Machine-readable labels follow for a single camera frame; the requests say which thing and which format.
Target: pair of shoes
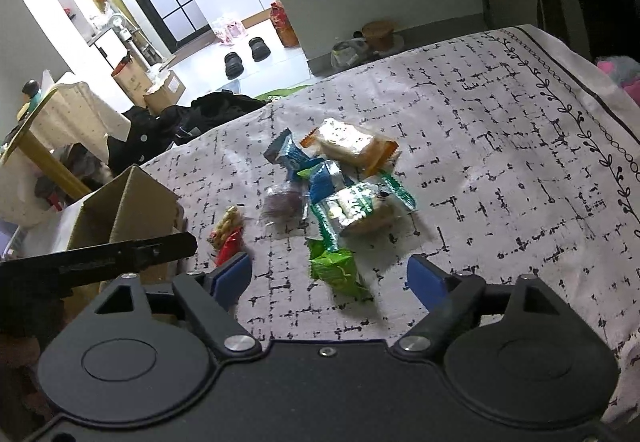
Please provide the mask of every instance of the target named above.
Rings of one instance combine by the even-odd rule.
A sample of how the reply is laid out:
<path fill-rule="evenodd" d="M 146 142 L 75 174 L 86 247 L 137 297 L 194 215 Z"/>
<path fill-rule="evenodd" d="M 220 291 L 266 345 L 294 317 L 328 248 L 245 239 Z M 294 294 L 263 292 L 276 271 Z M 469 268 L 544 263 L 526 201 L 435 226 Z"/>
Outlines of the pair of shoes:
<path fill-rule="evenodd" d="M 261 37 L 256 37 L 249 41 L 249 47 L 251 48 L 251 55 L 254 58 L 255 62 L 265 60 L 271 55 L 271 50 Z M 244 72 L 242 58 L 235 52 L 226 54 L 225 72 L 226 78 L 228 79 L 236 78 L 242 75 L 242 72 Z"/>

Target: cardboard box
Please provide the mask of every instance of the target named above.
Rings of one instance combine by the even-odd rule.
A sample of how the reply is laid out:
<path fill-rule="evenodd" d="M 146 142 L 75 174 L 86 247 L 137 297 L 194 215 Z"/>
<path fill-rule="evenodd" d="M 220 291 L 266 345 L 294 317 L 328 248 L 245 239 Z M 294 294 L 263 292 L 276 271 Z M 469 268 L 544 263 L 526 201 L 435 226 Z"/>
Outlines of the cardboard box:
<path fill-rule="evenodd" d="M 160 115 L 160 112 L 169 106 L 174 106 L 184 93 L 184 84 L 169 70 L 161 75 L 156 83 L 146 90 L 144 100 L 146 107 L 152 115 Z"/>
<path fill-rule="evenodd" d="M 149 239 L 174 232 L 182 208 L 177 196 L 137 166 L 31 229 L 23 241 L 24 255 L 42 255 L 73 248 Z M 143 270 L 143 284 L 165 281 L 170 264 Z M 99 283 L 74 288 L 65 299 L 67 317 L 75 317 L 98 294 Z"/>
<path fill-rule="evenodd" d="M 131 102 L 136 106 L 146 107 L 145 93 L 146 90 L 151 88 L 154 83 L 151 81 L 148 75 L 140 64 L 131 59 L 124 65 L 120 63 L 111 76 L 118 83 L 118 86 L 122 88 L 122 91 L 127 94 Z"/>

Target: white tile floor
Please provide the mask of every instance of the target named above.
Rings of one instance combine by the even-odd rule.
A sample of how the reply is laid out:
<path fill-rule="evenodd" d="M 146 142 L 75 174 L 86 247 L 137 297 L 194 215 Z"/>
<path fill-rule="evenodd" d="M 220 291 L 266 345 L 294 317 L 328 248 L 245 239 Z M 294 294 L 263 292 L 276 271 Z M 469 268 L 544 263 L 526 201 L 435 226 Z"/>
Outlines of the white tile floor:
<path fill-rule="evenodd" d="M 171 69 L 186 88 L 178 101 L 179 105 L 188 106 L 192 100 L 216 91 L 229 82 L 225 75 L 224 58 L 230 52 L 236 52 L 242 58 L 244 73 L 238 77 L 240 93 L 248 96 L 258 96 L 274 89 L 299 84 L 313 84 L 320 79 L 309 72 L 302 48 L 282 46 L 270 21 L 249 28 L 247 34 L 247 37 L 232 46 L 210 44 L 172 66 Z M 271 49 L 271 56 L 261 62 L 255 62 L 251 56 L 249 40 L 254 37 L 264 39 Z"/>

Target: white patterned tablecloth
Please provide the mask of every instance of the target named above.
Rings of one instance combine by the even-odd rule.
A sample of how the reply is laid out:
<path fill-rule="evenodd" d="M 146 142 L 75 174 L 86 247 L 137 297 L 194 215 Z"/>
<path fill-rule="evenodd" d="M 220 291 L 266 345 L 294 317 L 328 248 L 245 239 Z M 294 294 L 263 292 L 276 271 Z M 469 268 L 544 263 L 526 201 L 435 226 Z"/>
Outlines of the white patterned tablecloth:
<path fill-rule="evenodd" d="M 374 299 L 334 296 L 308 276 L 309 229 L 258 222 L 285 171 L 262 154 L 289 127 L 325 117 L 397 139 L 396 175 L 419 211 L 351 245 Z M 180 196 L 206 242 L 242 206 L 254 279 L 238 320 L 261 340 L 397 339 L 424 316 L 404 285 L 412 253 L 488 282 L 533 272 L 608 343 L 622 368 L 606 418 L 640 397 L 640 108 L 595 66 L 530 26 L 444 41 L 333 76 L 144 166 Z"/>

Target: screw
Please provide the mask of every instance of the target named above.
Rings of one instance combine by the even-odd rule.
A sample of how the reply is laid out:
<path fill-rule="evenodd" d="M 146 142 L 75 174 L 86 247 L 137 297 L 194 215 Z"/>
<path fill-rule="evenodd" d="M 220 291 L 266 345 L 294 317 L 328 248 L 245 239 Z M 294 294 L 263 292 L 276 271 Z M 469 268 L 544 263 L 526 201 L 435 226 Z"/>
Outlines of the screw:
<path fill-rule="evenodd" d="M 323 346 L 318 350 L 318 354 L 322 357 L 333 357 L 337 353 L 338 350 L 336 350 L 333 346 Z"/>
<path fill-rule="evenodd" d="M 431 346 L 431 341 L 422 336 L 406 336 L 400 339 L 399 345 L 406 352 L 423 352 Z"/>
<path fill-rule="evenodd" d="M 225 339 L 225 348 L 232 352 L 246 352 L 255 346 L 255 339 L 250 336 L 231 336 Z"/>

